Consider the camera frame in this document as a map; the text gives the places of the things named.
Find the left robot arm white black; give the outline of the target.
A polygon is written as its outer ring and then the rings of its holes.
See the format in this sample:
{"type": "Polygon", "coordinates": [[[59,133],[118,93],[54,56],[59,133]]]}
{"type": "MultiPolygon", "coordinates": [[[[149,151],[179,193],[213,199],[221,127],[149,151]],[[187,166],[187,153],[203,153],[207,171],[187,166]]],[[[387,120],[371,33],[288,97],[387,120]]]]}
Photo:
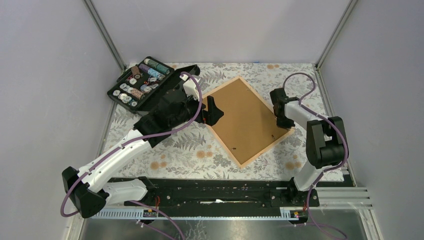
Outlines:
{"type": "Polygon", "coordinates": [[[192,122],[213,126],[223,116],[224,112],[216,106],[212,96],[207,96],[203,104],[196,95],[169,90],[115,146],[79,169],[69,166],[62,172],[65,199],[71,200],[77,213],[85,219],[107,205],[127,201],[139,201],[144,206],[152,204],[155,192],[140,178],[123,182],[110,182],[110,179],[130,160],[179,129],[192,122]]]}

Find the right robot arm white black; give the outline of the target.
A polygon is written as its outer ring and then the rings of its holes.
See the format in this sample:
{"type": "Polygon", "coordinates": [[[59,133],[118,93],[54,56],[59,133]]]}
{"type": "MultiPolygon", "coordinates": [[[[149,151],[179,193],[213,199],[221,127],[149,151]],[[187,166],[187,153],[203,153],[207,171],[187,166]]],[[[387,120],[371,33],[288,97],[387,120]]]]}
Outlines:
{"type": "Polygon", "coordinates": [[[301,103],[298,97],[288,97],[283,88],[270,92],[276,125],[290,129],[298,125],[306,130],[305,152],[307,162],[292,178],[294,188],[287,191],[287,201],[301,205],[311,186],[326,170],[333,169],[349,156],[343,120],[314,112],[301,103]]]}

